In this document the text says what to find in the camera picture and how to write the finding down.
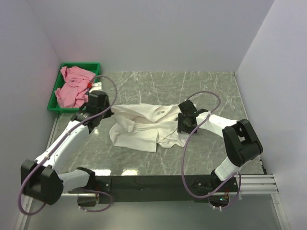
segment pink cloth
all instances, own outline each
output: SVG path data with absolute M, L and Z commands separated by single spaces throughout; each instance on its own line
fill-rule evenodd
M 88 83 L 95 76 L 91 71 L 79 67 L 67 68 L 64 66 L 61 74 L 65 80 L 62 89 L 54 91 L 58 104 L 61 108 L 79 108 L 83 103 L 88 102 Z

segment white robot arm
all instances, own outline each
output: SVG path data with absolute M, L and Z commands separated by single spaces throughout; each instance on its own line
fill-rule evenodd
M 179 108 L 182 113 L 178 115 L 178 132 L 191 133 L 210 114 L 205 109 L 197 110 L 190 100 L 181 103 Z M 246 119 L 236 121 L 210 115 L 200 128 L 224 138 L 227 157 L 212 172 L 212 176 L 220 182 L 239 172 L 244 164 L 263 152 L 251 123 Z
M 89 102 L 84 104 L 79 111 L 71 118 L 63 133 L 57 140 L 35 161 L 26 160 L 21 166 L 21 182 L 27 178 L 29 173 L 40 163 L 42 166 L 35 172 L 33 176 L 27 181 L 23 194 L 38 199 L 46 204 L 54 204 L 61 196 L 72 189 L 80 187 L 91 188 L 95 182 L 95 173 L 86 168 L 77 168 L 73 172 L 59 174 L 63 164 L 75 151 L 79 143 L 88 138 L 92 130 L 99 125 L 104 118 L 110 117 L 113 113 L 108 110 L 104 115 L 98 116 L 94 119 L 80 123 L 90 116 L 99 114 L 110 106 L 108 96 L 105 92 L 100 90 L 90 91 Z M 72 132 L 71 128 L 79 125 Z M 48 158 L 48 154 L 59 143 L 57 150 Z

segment green plastic bin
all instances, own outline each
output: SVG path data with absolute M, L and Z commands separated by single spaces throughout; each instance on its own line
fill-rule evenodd
M 99 75 L 99 71 L 100 71 L 100 64 L 96 63 L 96 62 L 91 62 L 91 63 L 88 63 L 88 62 L 67 62 L 67 63 L 63 63 L 61 65 L 60 70 L 64 66 L 67 66 L 68 68 L 71 68 L 73 66 L 77 66 L 77 67 L 80 67 L 82 69 L 89 70 L 89 71 L 95 73 L 96 75 Z M 54 84 L 53 91 L 52 91 L 47 109 L 50 110 L 50 111 L 53 111 L 57 114 L 63 114 L 63 113 L 73 114 L 73 113 L 76 113 L 79 110 L 78 108 L 66 109 L 66 108 L 61 108 L 58 105 L 57 97 L 56 97 L 54 91 L 57 88 L 62 88 L 64 84 L 65 84 L 65 81 L 64 81 L 63 75 L 59 71 L 59 74 L 58 74 L 56 83 Z

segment marble surface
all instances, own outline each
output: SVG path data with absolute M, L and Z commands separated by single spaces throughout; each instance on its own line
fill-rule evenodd
M 232 72 L 109 72 L 118 86 L 116 104 L 161 104 L 170 105 L 183 102 L 194 92 L 208 90 L 217 93 L 221 106 L 216 115 L 240 120 L 246 118 L 235 77 Z M 114 98 L 111 83 L 103 80 L 103 90 Z M 197 108 L 211 110 L 217 99 L 210 94 L 199 94 L 192 99 Z M 53 139 L 65 129 L 71 114 L 59 116 Z M 64 165 L 62 173 L 85 167 L 101 175 L 174 175 L 180 174 L 183 148 L 174 146 L 157 152 L 143 152 L 115 147 L 109 138 L 109 130 L 114 125 L 112 118 L 104 119 L 80 143 L 78 149 Z M 193 136 L 185 161 L 185 174 L 210 174 L 226 157 L 222 138 L 206 130 Z M 243 174 L 263 174 L 260 158 L 246 164 Z

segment white backdrop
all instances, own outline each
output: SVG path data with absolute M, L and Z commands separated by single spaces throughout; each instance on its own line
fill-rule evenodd
M 62 61 L 236 71 L 273 0 L 28 0 Z
M 307 226 L 307 1 L 276 0 L 237 81 L 294 230 Z
M 18 214 L 20 166 L 45 151 L 59 58 L 24 0 L 0 1 L 0 229 Z

